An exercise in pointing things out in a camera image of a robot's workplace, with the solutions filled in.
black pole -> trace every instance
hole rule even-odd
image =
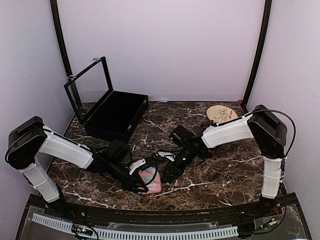
[[[256,52],[255,52],[255,57],[254,57],[254,61],[253,61],[252,69],[251,69],[251,74],[249,77],[248,84],[246,86],[243,100],[239,101],[239,103],[241,104],[241,106],[244,110],[247,109],[247,104],[248,104],[252,89],[255,84],[262,52],[263,52],[264,45],[265,45],[265,40],[266,40],[266,35],[267,35],[267,30],[268,30],[268,23],[269,23],[270,12],[271,12],[271,5],[272,5],[272,0],[265,0],[260,36],[259,36],[259,41],[258,41],[258,45],[257,45]]]
[[[58,9],[58,3],[57,0],[50,0],[51,4],[51,12],[52,12],[52,18],[53,18],[53,23],[54,23],[54,28],[55,28],[55,33],[56,33],[56,38],[58,40],[58,45],[60,48],[60,53],[65,69],[66,76],[69,77],[73,75],[68,54],[67,54],[67,48],[64,40],[64,35],[61,27],[61,22],[60,22],[60,17],[59,17],[59,9]],[[74,96],[74,100],[77,106],[81,105],[81,100],[80,96],[77,90],[77,87],[74,84],[71,84],[71,91]]]

marble tabletop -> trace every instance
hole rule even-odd
[[[214,105],[243,111],[235,102],[150,102],[128,145],[134,160],[159,149],[179,149],[169,139],[177,125],[196,132],[209,123],[206,111]],[[77,143],[102,147],[109,143],[87,136],[77,118],[72,120],[66,137]],[[254,139],[217,146],[213,157],[196,166],[196,158],[175,183],[162,184],[161,193],[139,196],[121,189],[119,181],[101,177],[74,164],[54,158],[48,170],[70,203],[122,210],[173,211],[234,206],[259,200],[263,184],[263,158]],[[159,171],[165,164],[159,165]]]

beige round plate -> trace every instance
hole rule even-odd
[[[230,120],[236,119],[238,115],[230,107],[216,105],[209,107],[206,111],[208,118],[215,123],[225,123]]]

white backdrop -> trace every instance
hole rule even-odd
[[[152,101],[237,101],[250,75],[264,2],[60,0],[59,10],[74,74],[106,56],[115,90]]]

white wall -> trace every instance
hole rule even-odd
[[[152,101],[238,101],[264,0],[60,0],[74,73],[106,56],[115,90]]]
[[[273,1],[249,100],[250,110],[264,104],[288,113],[296,122],[297,139],[286,163],[285,185],[296,192],[313,239],[320,239],[319,13],[318,0]]]
[[[0,238],[12,240],[31,187],[5,163],[10,131],[38,115],[63,133],[73,112],[50,1],[0,1]],[[39,158],[44,165],[48,157]]]

